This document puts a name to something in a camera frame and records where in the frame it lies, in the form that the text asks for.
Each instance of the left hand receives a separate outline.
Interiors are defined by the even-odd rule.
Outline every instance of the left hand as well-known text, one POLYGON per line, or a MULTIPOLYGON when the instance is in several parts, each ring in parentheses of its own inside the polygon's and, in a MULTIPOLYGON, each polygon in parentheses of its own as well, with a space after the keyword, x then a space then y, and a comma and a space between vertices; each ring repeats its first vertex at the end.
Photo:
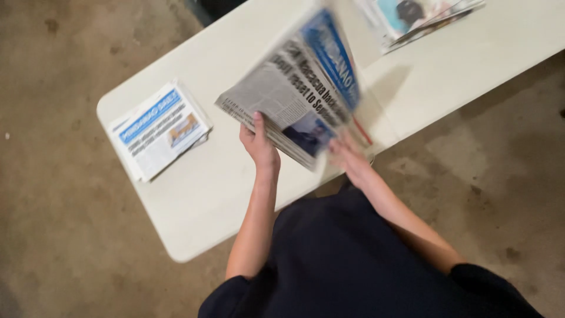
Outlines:
POLYGON ((256 111, 253 114, 255 133, 243 124, 240 127, 240 141, 249 153, 257 172, 279 173, 281 158, 279 152, 265 135, 265 121, 263 115, 256 111))

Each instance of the stained floor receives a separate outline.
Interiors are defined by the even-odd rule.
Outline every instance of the stained floor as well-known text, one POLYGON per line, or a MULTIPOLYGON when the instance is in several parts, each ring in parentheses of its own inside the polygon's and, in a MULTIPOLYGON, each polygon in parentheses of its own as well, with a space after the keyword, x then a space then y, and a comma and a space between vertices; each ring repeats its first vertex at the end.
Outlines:
MULTIPOLYGON (((0 0, 1 318, 193 317, 222 282, 233 239, 174 263, 95 115, 200 29, 181 0, 0 0)), ((548 317, 565 315, 564 76, 558 54, 374 164, 548 317)))

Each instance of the newspaper front page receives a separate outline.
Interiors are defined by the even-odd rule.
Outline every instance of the newspaper front page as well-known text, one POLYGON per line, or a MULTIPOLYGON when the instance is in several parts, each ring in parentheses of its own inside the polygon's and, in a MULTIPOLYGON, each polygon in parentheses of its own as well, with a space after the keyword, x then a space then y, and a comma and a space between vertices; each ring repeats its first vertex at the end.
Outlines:
POLYGON ((212 125, 175 80, 112 127, 134 178, 147 182, 187 149, 206 141, 212 125))
POLYGON ((254 131, 253 112, 267 119, 274 145, 304 167, 348 124, 359 104, 359 85, 347 42, 328 8, 314 13, 217 106, 254 131))

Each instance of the hand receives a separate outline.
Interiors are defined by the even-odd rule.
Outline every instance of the hand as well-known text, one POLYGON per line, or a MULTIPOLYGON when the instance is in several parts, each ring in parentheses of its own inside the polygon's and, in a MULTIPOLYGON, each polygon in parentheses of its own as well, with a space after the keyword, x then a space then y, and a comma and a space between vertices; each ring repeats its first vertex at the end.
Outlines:
POLYGON ((240 128, 240 141, 255 162, 257 172, 278 173, 281 167, 279 152, 265 135, 263 115, 256 111, 253 114, 255 133, 243 124, 240 128))
POLYGON ((329 151, 334 155, 330 163, 344 169, 357 188, 363 188, 366 178, 375 173, 348 131, 341 133, 339 139, 329 141, 329 151))

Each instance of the stack of newspapers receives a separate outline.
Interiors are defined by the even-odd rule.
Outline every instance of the stack of newspapers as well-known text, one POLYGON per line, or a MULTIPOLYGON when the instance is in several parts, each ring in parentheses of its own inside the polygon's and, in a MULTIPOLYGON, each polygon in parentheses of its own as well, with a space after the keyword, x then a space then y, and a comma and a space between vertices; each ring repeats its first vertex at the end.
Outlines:
POLYGON ((294 25, 216 104, 252 131, 252 114, 261 111, 274 145, 314 170, 316 156, 341 129, 365 147, 371 139, 353 117, 359 83, 331 8, 319 2, 294 25))
POLYGON ((133 178, 148 182, 190 148, 204 143, 212 123, 186 88, 173 80, 111 124, 133 178))
POLYGON ((386 54, 483 7, 485 0, 356 0, 386 54))

